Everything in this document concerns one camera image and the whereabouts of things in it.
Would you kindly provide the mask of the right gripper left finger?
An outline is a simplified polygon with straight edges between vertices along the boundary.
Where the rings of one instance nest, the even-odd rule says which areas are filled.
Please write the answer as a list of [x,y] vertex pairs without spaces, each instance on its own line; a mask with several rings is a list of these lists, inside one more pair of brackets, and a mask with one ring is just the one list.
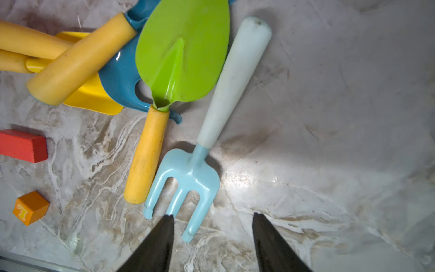
[[118,272],[168,272],[174,241],[173,215],[165,215]]

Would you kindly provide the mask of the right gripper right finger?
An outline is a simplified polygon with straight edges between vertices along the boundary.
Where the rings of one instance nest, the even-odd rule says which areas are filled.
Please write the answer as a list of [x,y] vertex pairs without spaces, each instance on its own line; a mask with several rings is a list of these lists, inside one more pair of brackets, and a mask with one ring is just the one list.
[[261,272],[310,272],[264,214],[253,214],[253,239]]

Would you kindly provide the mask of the green trowel yellow handle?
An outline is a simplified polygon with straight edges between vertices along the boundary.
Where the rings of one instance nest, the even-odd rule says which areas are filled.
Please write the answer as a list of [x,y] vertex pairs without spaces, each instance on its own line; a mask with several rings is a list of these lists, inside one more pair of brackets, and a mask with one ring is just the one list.
[[161,1],[145,24],[135,63],[150,88],[153,104],[135,151],[123,193],[143,203],[159,162],[169,108],[193,102],[215,86],[228,50],[228,1]]

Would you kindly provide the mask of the yellow scoop yellow handle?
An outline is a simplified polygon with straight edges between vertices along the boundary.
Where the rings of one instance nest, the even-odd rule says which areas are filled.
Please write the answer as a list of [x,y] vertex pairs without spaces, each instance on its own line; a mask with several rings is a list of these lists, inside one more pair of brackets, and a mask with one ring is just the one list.
[[35,74],[29,90],[46,104],[116,115],[123,106],[107,94],[98,74],[109,56],[92,57],[93,40],[82,32],[52,36],[1,21],[1,70]]

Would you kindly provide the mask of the light blue garden fork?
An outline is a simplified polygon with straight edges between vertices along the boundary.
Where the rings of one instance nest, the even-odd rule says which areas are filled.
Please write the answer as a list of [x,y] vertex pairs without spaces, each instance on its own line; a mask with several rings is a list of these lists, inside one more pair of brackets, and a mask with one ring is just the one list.
[[219,174],[206,163],[207,155],[246,89],[272,33],[271,27],[262,19],[254,16],[243,19],[216,84],[194,151],[187,153],[179,148],[171,149],[157,169],[143,215],[152,218],[165,182],[170,177],[175,178],[177,190],[167,215],[177,215],[189,192],[195,191],[200,196],[182,234],[182,240],[187,243],[193,240],[220,188]]

